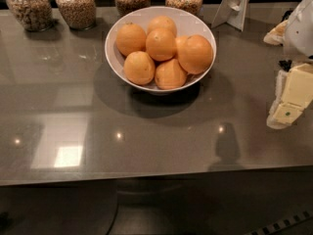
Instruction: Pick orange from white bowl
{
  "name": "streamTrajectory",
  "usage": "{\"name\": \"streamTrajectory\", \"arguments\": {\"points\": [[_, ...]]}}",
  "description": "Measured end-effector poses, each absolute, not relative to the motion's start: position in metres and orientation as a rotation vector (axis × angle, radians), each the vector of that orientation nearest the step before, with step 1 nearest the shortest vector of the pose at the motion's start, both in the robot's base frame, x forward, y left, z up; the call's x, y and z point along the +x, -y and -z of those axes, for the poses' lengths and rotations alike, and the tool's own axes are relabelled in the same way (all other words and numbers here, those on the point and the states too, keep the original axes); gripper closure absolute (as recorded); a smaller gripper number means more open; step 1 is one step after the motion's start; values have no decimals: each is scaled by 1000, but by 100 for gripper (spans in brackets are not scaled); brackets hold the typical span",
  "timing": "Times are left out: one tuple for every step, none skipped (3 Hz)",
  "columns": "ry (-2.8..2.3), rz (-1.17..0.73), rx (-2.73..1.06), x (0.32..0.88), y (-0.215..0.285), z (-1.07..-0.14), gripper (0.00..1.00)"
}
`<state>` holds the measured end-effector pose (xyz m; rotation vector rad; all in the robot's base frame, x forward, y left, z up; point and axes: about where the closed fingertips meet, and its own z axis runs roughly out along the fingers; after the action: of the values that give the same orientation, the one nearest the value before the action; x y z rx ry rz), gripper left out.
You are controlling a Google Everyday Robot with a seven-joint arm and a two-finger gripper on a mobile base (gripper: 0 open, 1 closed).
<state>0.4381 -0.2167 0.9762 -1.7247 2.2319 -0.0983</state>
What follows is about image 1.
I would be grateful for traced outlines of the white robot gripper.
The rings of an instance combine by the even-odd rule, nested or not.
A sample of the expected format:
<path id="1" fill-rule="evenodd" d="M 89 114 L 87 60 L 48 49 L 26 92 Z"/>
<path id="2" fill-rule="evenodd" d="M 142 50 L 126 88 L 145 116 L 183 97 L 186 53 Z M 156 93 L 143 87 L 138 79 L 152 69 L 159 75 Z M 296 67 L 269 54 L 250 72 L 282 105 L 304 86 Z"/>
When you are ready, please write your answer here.
<path id="1" fill-rule="evenodd" d="M 288 20 L 272 28 L 263 38 L 270 45 L 284 43 L 284 53 L 293 60 L 313 62 L 313 0 L 302 0 Z M 313 101 L 313 65 L 297 64 L 280 70 L 274 100 L 267 118 L 273 129 L 291 126 Z"/>

